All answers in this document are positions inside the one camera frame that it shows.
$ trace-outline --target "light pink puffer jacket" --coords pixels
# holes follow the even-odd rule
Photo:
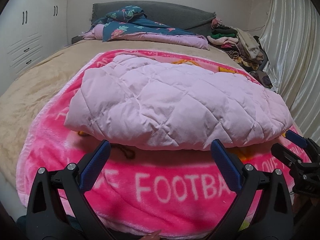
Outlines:
[[[240,74],[116,56],[85,71],[65,126],[145,150],[242,147],[293,124],[282,98]]]

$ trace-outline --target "pile of clothes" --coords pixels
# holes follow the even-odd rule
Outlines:
[[[215,18],[211,23],[211,34],[208,41],[238,63],[244,70],[250,73],[264,87],[272,88],[269,77],[263,71],[258,70],[264,61],[263,50],[259,39],[256,39],[239,28],[231,28],[223,25],[220,18]]]

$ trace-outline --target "teal floral blanket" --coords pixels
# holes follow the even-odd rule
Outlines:
[[[109,41],[123,34],[139,32],[162,35],[197,35],[189,31],[148,20],[146,19],[143,9],[133,5],[107,13],[105,17],[95,21],[90,30],[97,24],[104,24],[102,41]]]

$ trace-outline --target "pink fleece blanket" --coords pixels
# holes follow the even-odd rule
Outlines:
[[[70,162],[78,162],[98,145],[99,141],[94,137],[81,137],[63,124],[70,100],[81,86],[84,71],[102,67],[120,54],[237,72],[257,83],[244,71],[203,58],[154,50],[114,50],[98,54],[45,105],[30,126],[16,174],[17,191],[25,206],[38,168],[63,169]],[[276,142],[308,161],[301,149],[282,136],[263,144],[228,150],[259,170],[281,168],[291,188],[293,180],[288,169],[270,153]],[[135,158],[127,159],[125,152],[134,152]],[[64,192],[60,192],[60,196],[66,212],[72,215]],[[161,229],[160,235],[166,238],[195,239],[217,225],[235,194],[228,189],[208,151],[146,151],[113,145],[110,159],[93,189],[85,196],[107,227],[136,235]],[[252,216],[257,201],[255,199],[248,217]]]

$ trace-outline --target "beige bedsheet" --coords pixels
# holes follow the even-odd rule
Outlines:
[[[42,107],[95,55],[114,49],[157,49],[241,67],[224,52],[149,41],[80,41],[33,66],[0,97],[0,171],[15,186],[16,165],[28,127]]]

